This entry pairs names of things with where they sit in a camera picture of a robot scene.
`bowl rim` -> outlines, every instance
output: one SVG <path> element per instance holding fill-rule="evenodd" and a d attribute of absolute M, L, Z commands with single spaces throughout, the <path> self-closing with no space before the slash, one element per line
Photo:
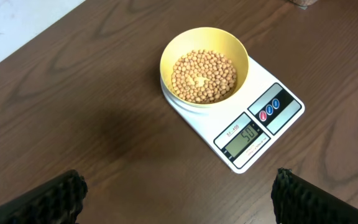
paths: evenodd
<path fill-rule="evenodd" d="M 185 32 L 189 32 L 191 30 L 196 30 L 196 29 L 216 29 L 216 30 L 219 30 L 221 32 L 225 32 L 227 34 L 229 34 L 230 36 L 234 37 L 241 45 L 241 47 L 244 49 L 244 51 L 246 52 L 246 55 L 247 55 L 247 63 L 248 63 L 248 70 L 247 70 L 247 75 L 246 75 L 246 79 L 244 80 L 244 83 L 247 81 L 248 79 L 248 73 L 249 73 L 249 55 L 248 55 L 248 52 L 247 52 L 247 49 L 244 47 L 244 44 L 242 44 L 242 42 L 233 34 L 229 33 L 228 31 L 226 30 L 222 30 L 222 29 L 219 29 L 219 28 L 215 28 L 215 27 L 197 27 L 197 28 L 193 28 L 193 29 L 189 29 L 189 30 L 186 30 L 178 35 L 176 35 L 168 44 L 167 46 L 165 46 L 164 48 L 164 51 L 162 52 L 162 55 L 161 55 L 161 59 L 160 59 L 160 77 L 162 79 L 162 82 L 164 83 L 165 87 L 167 88 L 167 90 L 178 100 L 188 104 L 188 105 L 191 105 L 191 106 L 195 106 L 197 108 L 205 108 L 205 107 L 208 107 L 208 106 L 212 106 L 212 105 L 222 105 L 222 103 L 226 103 L 228 99 L 232 98 L 233 96 L 235 96 L 239 91 L 240 89 L 244 86 L 244 83 L 242 84 L 242 86 L 235 92 L 233 93 L 231 96 L 229 96 L 228 98 L 222 100 L 222 101 L 219 101 L 219 102 L 216 102 L 216 103 L 192 103 L 192 102 L 189 102 L 189 101 L 186 101 L 186 100 L 183 100 L 181 99 L 180 97 L 176 96 L 176 94 L 172 93 L 172 91 L 168 88 L 167 84 L 165 83 L 164 79 L 162 78 L 162 56 L 164 55 L 167 47 L 172 43 L 172 41 L 174 41 L 177 37 L 179 37 L 180 35 L 184 34 Z"/>

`red button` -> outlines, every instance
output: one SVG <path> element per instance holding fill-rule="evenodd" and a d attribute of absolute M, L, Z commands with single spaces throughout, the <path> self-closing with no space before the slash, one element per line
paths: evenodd
<path fill-rule="evenodd" d="M 259 119 L 260 119 L 261 121 L 266 121 L 266 119 L 267 119 L 267 114 L 266 114 L 265 111 L 259 112 Z"/>

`wood grain surface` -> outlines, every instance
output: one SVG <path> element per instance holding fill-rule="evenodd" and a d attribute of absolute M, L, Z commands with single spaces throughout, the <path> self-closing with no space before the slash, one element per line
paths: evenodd
<path fill-rule="evenodd" d="M 306 105 L 237 175 L 168 105 L 164 47 L 234 34 Z M 76 169 L 79 223 L 274 223 L 277 168 L 358 208 L 358 1 L 88 0 L 0 63 L 0 205 Z"/>

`dried chickpeas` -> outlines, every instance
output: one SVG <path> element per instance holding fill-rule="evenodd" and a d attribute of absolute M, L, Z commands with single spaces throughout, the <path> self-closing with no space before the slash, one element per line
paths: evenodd
<path fill-rule="evenodd" d="M 173 66 L 172 92 L 192 103 L 216 103 L 236 86 L 237 70 L 231 60 L 214 50 L 192 50 Z"/>

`scale platform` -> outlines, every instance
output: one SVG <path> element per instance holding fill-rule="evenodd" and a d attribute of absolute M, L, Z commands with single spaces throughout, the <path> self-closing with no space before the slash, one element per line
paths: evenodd
<path fill-rule="evenodd" d="M 285 85 L 252 58 L 241 89 L 219 108 L 196 108 L 163 94 L 235 173 L 244 173 L 305 111 Z"/>

